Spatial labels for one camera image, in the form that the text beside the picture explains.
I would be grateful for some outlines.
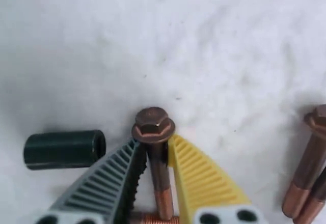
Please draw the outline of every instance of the copper-coated bolt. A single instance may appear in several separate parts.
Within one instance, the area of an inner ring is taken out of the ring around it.
[[[326,168],[311,189],[300,215],[293,220],[295,224],[310,224],[322,210],[326,201]]]
[[[284,198],[282,210],[290,218],[298,217],[326,160],[326,104],[305,115],[304,121],[312,135]]]
[[[164,109],[146,108],[140,111],[132,127],[132,136],[146,145],[158,216],[162,220],[173,217],[172,192],[168,170],[168,139],[175,124]]]
[[[161,220],[155,214],[132,213],[130,224],[179,224],[179,216],[173,216],[170,220]]]

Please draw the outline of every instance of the gray plastic part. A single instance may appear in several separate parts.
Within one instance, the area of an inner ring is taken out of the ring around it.
[[[103,216],[91,212],[47,211],[25,224],[104,224]]]
[[[262,213],[252,205],[202,207],[193,218],[193,224],[268,224]]]
[[[145,148],[132,140],[92,165],[50,209],[94,212],[105,223],[127,223],[145,168]]]

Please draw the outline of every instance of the white surface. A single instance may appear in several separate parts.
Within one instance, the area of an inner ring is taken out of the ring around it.
[[[98,128],[116,145],[158,105],[271,223],[292,223],[280,205],[303,114],[326,101],[325,17],[326,0],[0,0],[2,222],[85,171],[28,171],[30,134]],[[136,205],[154,210],[148,172]]]

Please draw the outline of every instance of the hex bolt head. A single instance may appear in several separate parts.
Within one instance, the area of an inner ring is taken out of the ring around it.
[[[316,107],[312,113],[312,117],[316,125],[326,127],[326,104]]]
[[[159,107],[141,110],[135,118],[132,136],[142,143],[162,143],[175,131],[175,124],[166,111]]]

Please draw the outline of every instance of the black cylinder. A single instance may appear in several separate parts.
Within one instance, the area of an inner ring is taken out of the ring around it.
[[[105,150],[100,130],[33,134],[25,143],[24,161],[31,170],[90,167]]]

